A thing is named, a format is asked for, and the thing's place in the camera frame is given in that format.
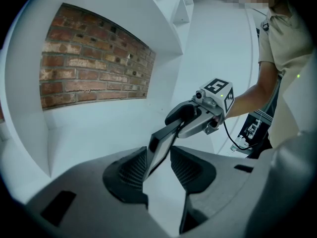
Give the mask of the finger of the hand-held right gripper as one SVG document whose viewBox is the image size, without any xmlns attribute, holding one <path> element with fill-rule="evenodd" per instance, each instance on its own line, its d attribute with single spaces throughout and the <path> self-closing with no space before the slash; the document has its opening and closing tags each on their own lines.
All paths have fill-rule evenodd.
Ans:
<svg viewBox="0 0 317 238">
<path fill-rule="evenodd" d="M 182 102 L 174 107 L 165 118 L 165 125 L 181 119 L 187 123 L 192 121 L 196 116 L 197 104 L 195 102 Z"/>
<path fill-rule="evenodd" d="M 178 138 L 188 138 L 203 131 L 213 118 L 212 113 L 201 113 L 196 116 L 191 122 L 182 125 L 178 131 Z"/>
</svg>

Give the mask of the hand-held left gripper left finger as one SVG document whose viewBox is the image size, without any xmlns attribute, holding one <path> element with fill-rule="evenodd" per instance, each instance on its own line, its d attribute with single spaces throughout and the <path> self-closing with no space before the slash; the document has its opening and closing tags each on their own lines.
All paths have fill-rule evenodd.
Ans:
<svg viewBox="0 0 317 238">
<path fill-rule="evenodd" d="M 59 232 L 144 232 L 146 153 L 141 147 L 77 164 L 36 193 L 27 207 Z"/>
</svg>

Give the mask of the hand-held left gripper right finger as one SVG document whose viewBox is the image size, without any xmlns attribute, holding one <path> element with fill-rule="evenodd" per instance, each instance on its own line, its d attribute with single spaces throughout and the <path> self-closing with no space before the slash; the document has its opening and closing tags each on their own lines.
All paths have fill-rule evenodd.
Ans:
<svg viewBox="0 0 317 238">
<path fill-rule="evenodd" d="M 234 158 L 182 146 L 170 150 L 171 168 L 186 196 L 182 234 L 246 234 L 270 169 L 270 153 Z"/>
</svg>

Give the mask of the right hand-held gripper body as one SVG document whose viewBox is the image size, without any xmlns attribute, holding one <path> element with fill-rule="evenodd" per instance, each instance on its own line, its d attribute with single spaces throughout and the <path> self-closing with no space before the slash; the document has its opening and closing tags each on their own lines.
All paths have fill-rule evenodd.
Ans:
<svg viewBox="0 0 317 238">
<path fill-rule="evenodd" d="M 212 119 L 204 129 L 206 134 L 211 134 L 218 130 L 233 106 L 233 84 L 229 81 L 214 78 L 202 85 L 196 91 L 192 100 L 212 115 Z"/>
</svg>

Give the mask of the small dark framed square object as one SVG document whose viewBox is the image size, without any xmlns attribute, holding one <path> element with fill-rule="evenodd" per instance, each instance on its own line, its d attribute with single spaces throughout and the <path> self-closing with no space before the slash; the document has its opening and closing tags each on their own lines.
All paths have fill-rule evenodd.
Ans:
<svg viewBox="0 0 317 238">
<path fill-rule="evenodd" d="M 187 121 L 177 119 L 151 135 L 147 148 L 147 170 L 144 174 L 143 182 L 145 182 L 166 159 L 170 147 L 175 141 L 177 146 L 193 148 L 194 145 L 190 144 L 192 142 L 188 138 L 178 138 L 179 131 L 193 120 L 194 118 Z"/>
</svg>

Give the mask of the person's right forearm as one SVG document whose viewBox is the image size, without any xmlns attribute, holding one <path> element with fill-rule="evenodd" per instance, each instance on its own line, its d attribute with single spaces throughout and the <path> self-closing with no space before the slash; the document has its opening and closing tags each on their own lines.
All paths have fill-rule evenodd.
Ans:
<svg viewBox="0 0 317 238">
<path fill-rule="evenodd" d="M 278 78 L 275 64 L 260 62 L 260 72 L 257 83 L 245 93 L 235 98 L 234 104 L 226 119 L 238 117 L 261 109 L 272 97 Z"/>
</svg>

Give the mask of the white desk with drawers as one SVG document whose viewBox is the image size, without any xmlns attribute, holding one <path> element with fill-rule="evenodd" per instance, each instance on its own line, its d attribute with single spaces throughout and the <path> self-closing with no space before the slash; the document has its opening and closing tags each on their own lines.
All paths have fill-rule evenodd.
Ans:
<svg viewBox="0 0 317 238">
<path fill-rule="evenodd" d="M 164 127 L 166 117 L 144 99 L 74 105 L 44 115 L 52 178 L 81 162 L 148 145 L 151 134 Z M 171 237 L 178 236 L 185 191 L 170 159 L 145 181 L 144 190 L 150 215 Z"/>
</svg>

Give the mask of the white shelf unit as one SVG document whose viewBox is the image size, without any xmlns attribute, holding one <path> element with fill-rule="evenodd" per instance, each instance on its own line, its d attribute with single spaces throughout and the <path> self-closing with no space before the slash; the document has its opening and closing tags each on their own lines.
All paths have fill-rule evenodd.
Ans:
<svg viewBox="0 0 317 238">
<path fill-rule="evenodd" d="M 49 177 L 48 126 L 39 90 L 42 46 L 63 3 L 97 13 L 128 30 L 157 54 L 147 97 L 159 112 L 171 100 L 185 52 L 193 0 L 28 0 L 0 54 L 0 101 L 9 133 L 32 167 Z"/>
</svg>

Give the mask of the clear plastic bottle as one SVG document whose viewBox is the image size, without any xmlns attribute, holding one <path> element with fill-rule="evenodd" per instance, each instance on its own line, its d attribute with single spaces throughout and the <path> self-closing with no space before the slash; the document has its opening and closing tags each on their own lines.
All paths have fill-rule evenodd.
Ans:
<svg viewBox="0 0 317 238">
<path fill-rule="evenodd" d="M 246 155 L 243 150 L 245 147 L 245 138 L 240 135 L 235 139 L 235 143 L 230 146 L 228 154 L 230 156 Z"/>
</svg>

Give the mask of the black framed glass door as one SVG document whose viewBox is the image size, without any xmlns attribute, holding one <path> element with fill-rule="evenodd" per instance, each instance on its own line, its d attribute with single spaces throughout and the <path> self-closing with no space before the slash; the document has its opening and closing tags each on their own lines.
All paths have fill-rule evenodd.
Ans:
<svg viewBox="0 0 317 238">
<path fill-rule="evenodd" d="M 239 147 L 248 148 L 247 150 L 237 149 L 251 159 L 257 159 L 260 153 L 272 146 L 268 139 L 268 129 L 271 126 L 272 117 L 263 111 L 256 111 L 248 114 L 245 123 L 240 130 Z"/>
</svg>

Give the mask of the person's beige shirt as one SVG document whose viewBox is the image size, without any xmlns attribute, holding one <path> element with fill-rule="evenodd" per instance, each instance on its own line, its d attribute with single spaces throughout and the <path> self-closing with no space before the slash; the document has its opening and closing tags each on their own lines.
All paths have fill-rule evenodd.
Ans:
<svg viewBox="0 0 317 238">
<path fill-rule="evenodd" d="M 268 130 L 272 148 L 296 136 L 299 129 L 283 94 L 308 62 L 314 49 L 312 38 L 301 17 L 285 0 L 277 2 L 267 12 L 265 25 L 260 29 L 259 64 L 270 72 L 268 81 L 275 85 L 282 75 L 276 109 Z"/>
</svg>

